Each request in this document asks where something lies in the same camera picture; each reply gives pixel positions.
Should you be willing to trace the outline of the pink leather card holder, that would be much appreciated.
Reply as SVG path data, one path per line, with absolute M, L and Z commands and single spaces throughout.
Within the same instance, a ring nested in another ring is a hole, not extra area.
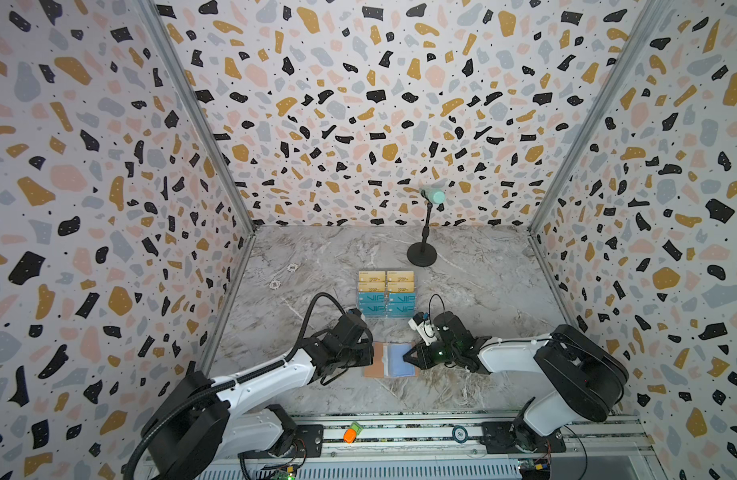
M 373 361 L 364 367 L 364 377 L 372 379 L 410 378 L 418 374 L 418 369 L 407 363 L 403 356 L 410 352 L 409 343 L 374 342 Z

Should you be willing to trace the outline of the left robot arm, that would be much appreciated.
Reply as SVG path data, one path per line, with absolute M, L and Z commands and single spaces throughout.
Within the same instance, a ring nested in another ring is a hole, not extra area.
M 296 352 L 232 375 L 194 371 L 150 417 L 122 475 L 134 478 L 150 457 L 162 479 L 196 479 L 214 460 L 246 452 L 284 455 L 298 426 L 272 398 L 314 382 L 326 386 L 350 369 L 370 366 L 373 337 L 360 310 L 302 339 Z

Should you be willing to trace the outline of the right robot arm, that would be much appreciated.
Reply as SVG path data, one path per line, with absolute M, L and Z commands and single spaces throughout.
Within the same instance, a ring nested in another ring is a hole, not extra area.
M 458 316 L 444 311 L 436 318 L 418 312 L 409 326 L 421 341 L 403 360 L 421 370 L 445 365 L 482 375 L 543 375 L 550 394 L 528 400 L 508 428 L 511 444 L 526 452 L 577 420 L 604 422 L 629 378 L 618 360 L 569 325 L 530 338 L 475 337 Z

